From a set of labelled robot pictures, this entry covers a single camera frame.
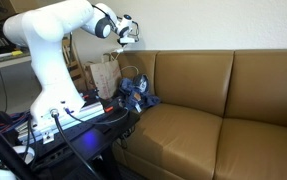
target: blue cloth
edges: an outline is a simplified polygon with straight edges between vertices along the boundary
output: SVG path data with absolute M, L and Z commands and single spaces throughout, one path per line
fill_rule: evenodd
M 133 81 L 128 78 L 121 80 L 119 92 L 125 101 L 126 108 L 129 110 L 136 109 L 137 104 L 140 108 L 148 108 L 161 102 L 159 97 L 151 95 L 149 92 L 141 92 L 139 88 L 133 85 Z

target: wall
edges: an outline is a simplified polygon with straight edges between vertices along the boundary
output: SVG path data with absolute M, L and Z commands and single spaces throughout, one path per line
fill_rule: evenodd
M 126 50 L 287 48 L 284 0 L 91 0 L 140 25 L 140 42 Z M 117 36 L 97 39 L 74 33 L 82 61 L 98 61 L 118 48 Z

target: tan leather couch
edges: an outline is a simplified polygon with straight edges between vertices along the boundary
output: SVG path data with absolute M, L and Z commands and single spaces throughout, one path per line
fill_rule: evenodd
M 147 179 L 287 180 L 287 50 L 133 51 L 162 103 L 119 162 Z M 124 77 L 135 70 L 126 68 Z

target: paper bag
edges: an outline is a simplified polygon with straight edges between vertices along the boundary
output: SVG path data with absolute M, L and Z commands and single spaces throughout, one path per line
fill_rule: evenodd
M 111 98 L 118 89 L 121 80 L 119 63 L 110 60 L 102 63 L 86 62 L 84 64 L 85 76 L 90 89 L 97 88 L 102 99 Z

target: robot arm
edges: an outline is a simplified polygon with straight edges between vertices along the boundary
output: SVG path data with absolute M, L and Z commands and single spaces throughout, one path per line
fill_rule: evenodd
M 135 42 L 128 37 L 131 25 L 129 16 L 119 22 L 109 7 L 98 4 L 93 8 L 87 0 L 62 1 L 18 14 L 5 22 L 5 36 L 14 44 L 29 47 L 31 65 L 42 86 L 41 94 L 30 109 L 34 129 L 55 127 L 52 110 L 58 111 L 61 120 L 68 118 L 66 109 L 78 113 L 84 105 L 64 62 L 64 35 L 82 28 L 105 38 L 113 31 L 120 36 L 120 42 L 126 44 Z
M 124 15 L 123 18 L 118 18 L 111 8 L 102 3 L 93 7 L 93 17 L 81 27 L 83 30 L 99 38 L 106 38 L 112 30 L 120 37 L 118 42 L 121 45 L 137 42 L 134 38 L 129 37 L 133 24 L 131 16 Z

